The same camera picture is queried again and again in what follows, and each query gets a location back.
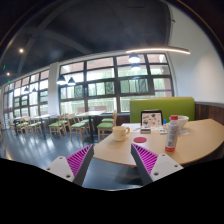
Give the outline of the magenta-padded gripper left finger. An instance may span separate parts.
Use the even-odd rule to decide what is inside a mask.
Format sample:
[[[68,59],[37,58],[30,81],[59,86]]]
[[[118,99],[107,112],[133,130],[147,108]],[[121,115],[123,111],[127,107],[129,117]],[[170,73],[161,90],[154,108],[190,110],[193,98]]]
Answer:
[[[81,186],[93,155],[94,148],[90,144],[67,157],[57,157],[45,170]]]

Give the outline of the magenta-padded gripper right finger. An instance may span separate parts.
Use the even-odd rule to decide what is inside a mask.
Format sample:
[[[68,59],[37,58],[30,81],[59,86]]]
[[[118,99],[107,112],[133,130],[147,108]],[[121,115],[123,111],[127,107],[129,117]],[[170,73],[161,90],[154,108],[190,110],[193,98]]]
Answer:
[[[182,166],[166,153],[156,154],[137,144],[131,145],[131,154],[144,185],[182,169]]]

